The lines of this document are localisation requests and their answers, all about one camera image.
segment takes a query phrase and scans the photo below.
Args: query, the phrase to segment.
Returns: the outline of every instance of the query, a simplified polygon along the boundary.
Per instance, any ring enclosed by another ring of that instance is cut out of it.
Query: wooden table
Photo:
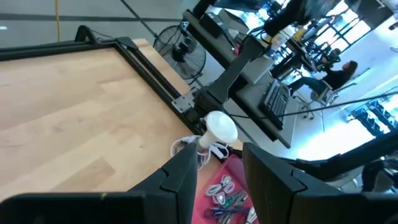
[[[134,42],[181,94],[189,91],[146,40]],[[0,200],[129,190],[192,134],[114,49],[1,62],[0,105]],[[220,165],[212,157],[199,171],[198,190]]]

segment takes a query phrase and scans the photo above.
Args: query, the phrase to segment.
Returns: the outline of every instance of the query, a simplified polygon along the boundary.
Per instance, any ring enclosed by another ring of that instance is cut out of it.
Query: white wall
[[[398,30],[388,29],[394,22],[395,19],[390,17],[341,54],[341,62],[334,66],[335,70],[350,60],[358,62],[355,75],[370,69],[354,80],[358,85],[342,91],[336,103],[374,96],[398,85],[395,78],[398,75],[398,53],[390,50],[391,46],[398,46]],[[345,109],[351,111],[357,106],[350,105]]]

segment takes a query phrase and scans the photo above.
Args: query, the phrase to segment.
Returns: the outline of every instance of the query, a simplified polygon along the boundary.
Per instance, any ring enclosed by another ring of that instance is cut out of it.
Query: floor
[[[181,13],[192,8],[195,0],[125,0],[133,11],[145,22],[138,21],[120,0],[78,0],[59,2],[60,40],[73,39],[79,25],[113,36],[128,36],[132,39],[145,38],[154,41],[154,36],[144,26],[159,33],[167,26],[178,24]],[[1,3],[0,7],[0,47],[17,47],[24,45],[46,44],[57,41],[57,29],[54,22],[53,0],[14,0]],[[98,21],[99,17],[113,17],[119,22]],[[223,72],[223,68],[209,54],[203,76],[199,78],[202,85],[212,82]],[[308,89],[300,91],[309,96]],[[233,101],[228,101],[226,109],[233,114],[244,114]],[[297,117],[294,141],[291,149],[286,149],[279,141],[271,142],[268,137],[249,119],[236,119],[243,129],[263,149],[281,157],[301,158],[307,160],[326,159],[337,153],[349,151],[372,139],[372,136],[356,121],[346,123],[338,110],[326,110],[323,119],[320,114],[309,121]],[[239,132],[242,141],[249,138]]]

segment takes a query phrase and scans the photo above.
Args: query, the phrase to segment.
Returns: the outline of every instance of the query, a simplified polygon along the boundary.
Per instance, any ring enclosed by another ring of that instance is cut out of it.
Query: metal bracket
[[[196,88],[191,89],[189,93],[182,95],[178,97],[177,99],[172,101],[173,106],[180,112],[184,113],[190,108],[193,108],[195,106],[195,103],[193,102],[193,99],[195,98],[193,96],[193,93],[198,91]]]

